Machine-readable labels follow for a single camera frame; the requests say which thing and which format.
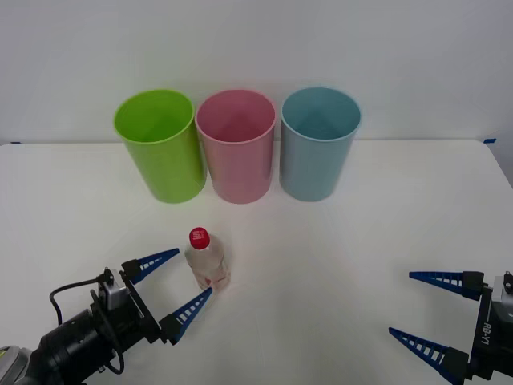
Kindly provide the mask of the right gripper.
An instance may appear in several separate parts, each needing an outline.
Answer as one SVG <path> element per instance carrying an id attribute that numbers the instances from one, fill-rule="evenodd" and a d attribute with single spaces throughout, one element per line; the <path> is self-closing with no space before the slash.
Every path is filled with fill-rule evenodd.
<path id="1" fill-rule="evenodd" d="M 512 377 L 512 323 L 497 315 L 492 306 L 492 288 L 484 282 L 484 273 L 412 271 L 409 278 L 464 298 L 481 298 L 470 362 L 465 352 L 390 327 L 394 338 L 452 385 L 463 385 L 474 376 L 490 380 L 495 371 Z"/>

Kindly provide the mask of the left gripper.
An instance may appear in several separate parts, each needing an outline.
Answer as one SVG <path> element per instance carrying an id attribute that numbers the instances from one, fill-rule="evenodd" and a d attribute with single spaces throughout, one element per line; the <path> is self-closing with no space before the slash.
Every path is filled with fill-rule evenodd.
<path id="1" fill-rule="evenodd" d="M 135 285 L 178 255 L 178 248 L 165 250 L 121 264 L 123 271 L 105 270 L 96 277 L 97 298 L 91 305 L 91 326 L 95 330 L 92 346 L 96 355 L 127 351 L 142 339 L 153 343 L 161 339 L 175 346 L 184 336 L 212 296 L 208 287 L 173 313 L 157 321 L 139 296 Z"/>

